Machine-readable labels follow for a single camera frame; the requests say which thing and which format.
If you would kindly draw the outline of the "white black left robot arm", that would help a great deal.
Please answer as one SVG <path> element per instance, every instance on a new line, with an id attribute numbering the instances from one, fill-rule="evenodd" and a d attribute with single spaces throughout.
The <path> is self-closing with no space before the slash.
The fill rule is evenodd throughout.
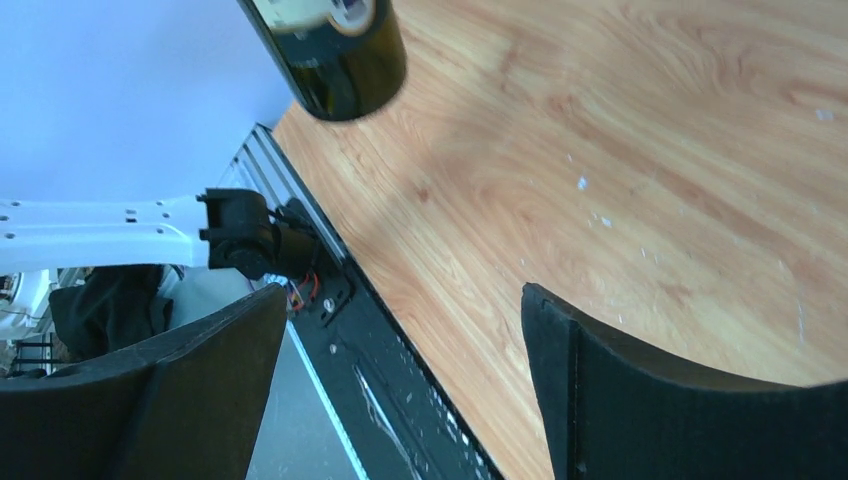
<path id="1" fill-rule="evenodd" d="M 140 202 L 1 202 L 1 271 L 174 265 L 300 279 L 318 248 L 315 230 L 248 189 Z"/>

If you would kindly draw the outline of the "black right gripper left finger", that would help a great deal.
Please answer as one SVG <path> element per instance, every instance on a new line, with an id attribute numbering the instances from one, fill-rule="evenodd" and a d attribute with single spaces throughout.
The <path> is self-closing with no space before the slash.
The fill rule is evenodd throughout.
<path id="1" fill-rule="evenodd" d="M 242 479 L 286 326 L 269 285 L 199 320 L 1 384 L 5 479 Z"/>

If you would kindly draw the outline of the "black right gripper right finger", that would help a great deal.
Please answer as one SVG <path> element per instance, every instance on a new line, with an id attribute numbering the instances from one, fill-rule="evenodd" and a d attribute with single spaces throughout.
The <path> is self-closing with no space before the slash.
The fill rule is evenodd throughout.
<path id="1" fill-rule="evenodd" d="M 682 358 L 528 283 L 521 326 L 558 479 L 843 479 L 847 385 Z"/>

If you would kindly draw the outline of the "dark bottle white label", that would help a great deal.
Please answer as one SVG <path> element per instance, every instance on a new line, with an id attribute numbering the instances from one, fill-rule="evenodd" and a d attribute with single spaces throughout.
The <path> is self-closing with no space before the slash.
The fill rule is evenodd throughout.
<path id="1" fill-rule="evenodd" d="M 312 117 L 360 119 L 401 91 L 407 56 L 390 1 L 246 0 L 240 6 Z"/>

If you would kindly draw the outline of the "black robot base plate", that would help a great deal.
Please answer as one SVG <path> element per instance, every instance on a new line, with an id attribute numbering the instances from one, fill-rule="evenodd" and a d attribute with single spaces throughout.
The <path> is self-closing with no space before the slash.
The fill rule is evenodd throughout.
<path id="1" fill-rule="evenodd" d="M 369 479 L 501 474 L 358 265 L 319 245 L 294 327 Z"/>

